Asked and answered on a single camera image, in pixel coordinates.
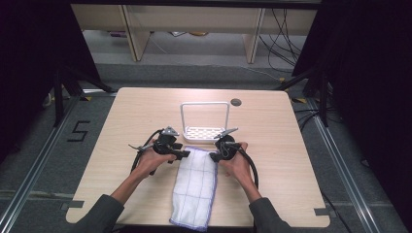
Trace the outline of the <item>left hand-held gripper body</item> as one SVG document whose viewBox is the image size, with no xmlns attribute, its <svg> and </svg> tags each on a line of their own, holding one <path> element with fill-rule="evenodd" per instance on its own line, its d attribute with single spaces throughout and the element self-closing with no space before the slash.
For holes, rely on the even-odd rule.
<svg viewBox="0 0 412 233">
<path fill-rule="evenodd" d="M 175 151 L 174 145 L 177 143 L 179 133 L 171 126 L 160 129 L 158 137 L 153 143 L 154 151 L 158 154 L 169 154 Z"/>
</svg>

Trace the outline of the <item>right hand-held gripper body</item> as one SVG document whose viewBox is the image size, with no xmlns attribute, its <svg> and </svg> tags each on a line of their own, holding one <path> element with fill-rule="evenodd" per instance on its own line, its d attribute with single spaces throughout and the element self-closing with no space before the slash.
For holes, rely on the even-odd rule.
<svg viewBox="0 0 412 233">
<path fill-rule="evenodd" d="M 236 128 L 227 129 L 216 136 L 217 142 L 215 147 L 217 153 L 222 155 L 221 160 L 231 160 L 236 152 L 240 149 L 241 145 L 236 143 L 234 138 L 230 136 L 230 133 L 236 131 Z"/>
</svg>

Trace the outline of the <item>white cloth with purple edging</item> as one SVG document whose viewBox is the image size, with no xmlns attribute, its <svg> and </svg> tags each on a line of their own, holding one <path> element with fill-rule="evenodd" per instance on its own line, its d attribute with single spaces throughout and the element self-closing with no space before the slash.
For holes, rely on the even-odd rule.
<svg viewBox="0 0 412 233">
<path fill-rule="evenodd" d="M 206 232 L 217 187 L 217 163 L 210 152 L 186 147 L 189 156 L 179 165 L 169 221 L 177 226 Z"/>
</svg>

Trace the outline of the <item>person's right hand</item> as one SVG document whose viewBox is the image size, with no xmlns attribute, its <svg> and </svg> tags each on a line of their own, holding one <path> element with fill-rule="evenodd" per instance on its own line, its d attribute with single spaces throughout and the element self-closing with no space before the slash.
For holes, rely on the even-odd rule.
<svg viewBox="0 0 412 233">
<path fill-rule="evenodd" d="M 252 180 L 250 163 L 240 151 L 230 160 L 221 160 L 219 165 L 225 169 L 227 177 L 232 177 L 240 183 Z"/>
</svg>

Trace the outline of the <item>person's left hand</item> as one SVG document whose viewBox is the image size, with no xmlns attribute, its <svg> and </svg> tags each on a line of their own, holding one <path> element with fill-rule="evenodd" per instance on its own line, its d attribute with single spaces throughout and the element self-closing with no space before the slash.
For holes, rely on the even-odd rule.
<svg viewBox="0 0 412 233">
<path fill-rule="evenodd" d="M 151 172 L 155 171 L 161 164 L 168 161 L 174 161 L 175 159 L 176 156 L 174 154 L 158 154 L 153 148 L 149 148 L 140 156 L 132 175 L 136 178 L 144 179 L 148 177 Z"/>
</svg>

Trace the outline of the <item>black metal stand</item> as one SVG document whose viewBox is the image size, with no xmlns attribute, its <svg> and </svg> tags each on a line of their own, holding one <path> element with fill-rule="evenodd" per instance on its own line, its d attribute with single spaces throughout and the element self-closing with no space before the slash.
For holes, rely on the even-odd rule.
<svg viewBox="0 0 412 233">
<path fill-rule="evenodd" d="M 320 109 L 319 116 L 321 118 L 324 127 L 328 127 L 326 119 L 326 101 L 327 101 L 327 75 L 326 72 L 321 71 L 319 68 L 310 68 L 309 70 L 295 76 L 290 81 L 282 83 L 276 87 L 276 90 L 286 90 L 289 87 L 306 80 L 307 83 L 304 86 L 302 93 L 305 97 L 314 97 L 319 94 L 320 97 Z"/>
<path fill-rule="evenodd" d="M 90 83 L 106 93 L 117 92 L 116 89 L 104 84 L 100 80 L 99 76 L 93 77 L 67 65 L 60 66 L 56 69 L 53 77 L 55 104 L 54 126 L 57 126 L 64 118 L 63 87 L 65 87 L 70 96 L 81 97 L 85 95 L 85 92 L 81 88 L 79 81 Z"/>
</svg>

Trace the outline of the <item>black tape patch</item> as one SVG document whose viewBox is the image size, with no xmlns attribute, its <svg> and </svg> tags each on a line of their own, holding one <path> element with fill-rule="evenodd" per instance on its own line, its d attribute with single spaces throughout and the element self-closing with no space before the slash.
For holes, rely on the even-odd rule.
<svg viewBox="0 0 412 233">
<path fill-rule="evenodd" d="M 60 206 L 61 211 L 68 211 L 70 208 L 80 209 L 84 205 L 84 201 L 73 200 L 67 203 L 63 203 Z"/>
</svg>

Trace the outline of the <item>beige desk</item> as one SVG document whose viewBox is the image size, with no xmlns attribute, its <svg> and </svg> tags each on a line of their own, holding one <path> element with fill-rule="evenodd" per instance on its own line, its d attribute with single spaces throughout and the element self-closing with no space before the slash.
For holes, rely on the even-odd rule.
<svg viewBox="0 0 412 233">
<path fill-rule="evenodd" d="M 123 31 L 132 59 L 142 59 L 152 31 L 234 33 L 243 36 L 246 59 L 255 61 L 260 34 L 280 31 L 289 35 L 309 33 L 316 12 L 281 7 L 219 8 L 73 4 L 83 30 Z"/>
</svg>

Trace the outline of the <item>black curtain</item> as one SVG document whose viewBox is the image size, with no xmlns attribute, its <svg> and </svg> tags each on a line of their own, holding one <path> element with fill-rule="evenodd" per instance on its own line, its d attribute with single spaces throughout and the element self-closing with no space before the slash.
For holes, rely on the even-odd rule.
<svg viewBox="0 0 412 233">
<path fill-rule="evenodd" d="M 0 0 L 0 163 L 58 72 L 100 81 L 69 0 Z"/>
<path fill-rule="evenodd" d="M 294 73 L 313 67 L 332 32 L 333 99 L 412 233 L 412 0 L 321 0 Z"/>
</svg>

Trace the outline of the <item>aluminium floor rail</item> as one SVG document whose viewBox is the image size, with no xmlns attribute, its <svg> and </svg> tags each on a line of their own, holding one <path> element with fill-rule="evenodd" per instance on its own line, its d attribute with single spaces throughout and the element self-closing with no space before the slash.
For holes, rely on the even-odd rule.
<svg viewBox="0 0 412 233">
<path fill-rule="evenodd" d="M 64 130 L 66 122 L 80 101 L 79 97 L 71 97 L 67 105 L 63 109 L 63 117 L 56 124 L 38 153 L 36 159 L 31 165 L 30 169 L 26 173 L 22 183 L 18 189 L 13 193 L 12 199 L 9 202 L 7 208 L 0 216 L 0 233 L 9 233 L 13 228 L 18 215 L 20 214 L 27 198 L 30 195 L 34 184 L 38 181 L 44 167 L 46 166 L 55 145 L 57 144 L 59 137 Z"/>
<path fill-rule="evenodd" d="M 325 126 L 320 116 L 316 116 L 314 121 L 326 144 L 326 148 L 336 167 L 340 180 L 357 212 L 364 231 L 366 233 L 382 233 L 328 127 Z"/>
</svg>

